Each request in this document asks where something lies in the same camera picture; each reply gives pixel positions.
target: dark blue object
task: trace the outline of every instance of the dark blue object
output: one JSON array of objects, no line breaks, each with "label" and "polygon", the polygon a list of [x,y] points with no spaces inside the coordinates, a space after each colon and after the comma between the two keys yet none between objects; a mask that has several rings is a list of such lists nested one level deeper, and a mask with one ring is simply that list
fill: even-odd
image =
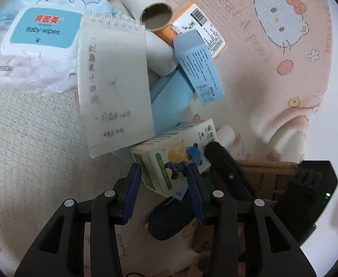
[{"label": "dark blue object", "polygon": [[185,176],[187,177],[188,191],[192,197],[193,207],[196,213],[196,218],[203,225],[205,223],[205,209],[204,209],[204,200],[201,196],[201,192],[197,181],[194,177],[192,170],[187,170]]},{"label": "dark blue object", "polygon": [[154,208],[148,217],[148,231],[157,240],[167,240],[186,227],[195,216],[187,190],[182,201],[170,197]]},{"label": "dark blue object", "polygon": [[140,165],[132,167],[130,174],[127,175],[125,184],[129,184],[127,189],[123,189],[124,192],[120,192],[118,195],[118,203],[123,200],[123,214],[122,221],[128,223],[128,220],[132,217],[134,205],[136,203],[139,186],[141,185],[142,168]]}]

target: black cable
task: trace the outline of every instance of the black cable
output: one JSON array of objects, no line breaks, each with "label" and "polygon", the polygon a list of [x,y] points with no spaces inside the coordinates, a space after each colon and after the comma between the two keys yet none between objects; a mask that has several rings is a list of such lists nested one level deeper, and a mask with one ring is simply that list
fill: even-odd
[{"label": "black cable", "polygon": [[142,275],[142,274],[140,274],[140,273],[128,273],[127,275],[125,275],[125,277],[129,277],[129,276],[131,276],[131,275],[138,275],[138,276],[140,276],[140,277],[146,277],[145,275]]}]

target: spiral notebook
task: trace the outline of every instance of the spiral notebook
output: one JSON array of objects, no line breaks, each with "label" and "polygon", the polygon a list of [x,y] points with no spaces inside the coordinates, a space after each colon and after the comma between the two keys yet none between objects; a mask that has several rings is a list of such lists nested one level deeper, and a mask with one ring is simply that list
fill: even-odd
[{"label": "spiral notebook", "polygon": [[86,13],[78,63],[80,115],[91,157],[155,135],[144,25],[128,17]]}]

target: paper towel roll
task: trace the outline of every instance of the paper towel roll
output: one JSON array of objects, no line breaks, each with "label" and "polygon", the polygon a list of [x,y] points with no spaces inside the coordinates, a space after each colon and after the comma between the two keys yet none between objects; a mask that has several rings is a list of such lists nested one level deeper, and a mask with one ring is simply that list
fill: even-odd
[{"label": "paper towel roll", "polygon": [[216,131],[216,135],[218,136],[218,142],[224,148],[230,147],[233,144],[234,139],[236,138],[233,129],[227,125],[220,127]]},{"label": "paper towel roll", "polygon": [[164,0],[121,0],[132,16],[155,31],[164,28],[173,17],[173,10]]},{"label": "paper towel roll", "polygon": [[174,50],[161,38],[146,30],[147,67],[160,77],[169,75],[178,65]]}]

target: product label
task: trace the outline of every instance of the product label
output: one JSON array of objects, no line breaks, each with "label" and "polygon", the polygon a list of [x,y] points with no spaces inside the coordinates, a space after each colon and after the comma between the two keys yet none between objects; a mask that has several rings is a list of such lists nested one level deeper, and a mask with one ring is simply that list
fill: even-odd
[{"label": "product label", "polygon": [[223,86],[205,45],[192,49],[178,59],[203,105],[223,100]]},{"label": "product label", "polygon": [[187,192],[187,190],[188,190],[188,185],[186,185],[186,186],[180,188],[179,190],[177,190],[174,194],[172,194],[171,197],[173,197],[173,198],[175,198],[175,199],[177,199],[179,201],[182,201],[184,195]]},{"label": "product label", "polygon": [[206,135],[208,142],[215,141],[215,131],[213,130],[211,124],[207,125],[205,132],[201,132],[201,134],[199,134],[200,137],[204,137],[204,135]]},{"label": "product label", "polygon": [[171,26],[178,34],[196,29],[209,49],[212,58],[215,58],[226,45],[224,38],[197,4],[193,4],[187,9]]},{"label": "product label", "polygon": [[50,8],[30,8],[19,20],[11,43],[69,48],[83,14]]},{"label": "product label", "polygon": [[170,179],[169,179],[169,176],[168,176],[168,173],[166,172],[166,168],[165,168],[165,165],[164,165],[164,162],[163,162],[163,159],[161,158],[161,155],[160,153],[156,153],[155,154],[155,158],[157,160],[157,163],[159,165],[159,168],[161,170],[161,173],[163,174],[163,177],[164,177],[164,180],[165,180],[165,184],[166,184],[166,187],[168,188],[168,190],[171,190],[173,188],[171,182],[170,182]]}]

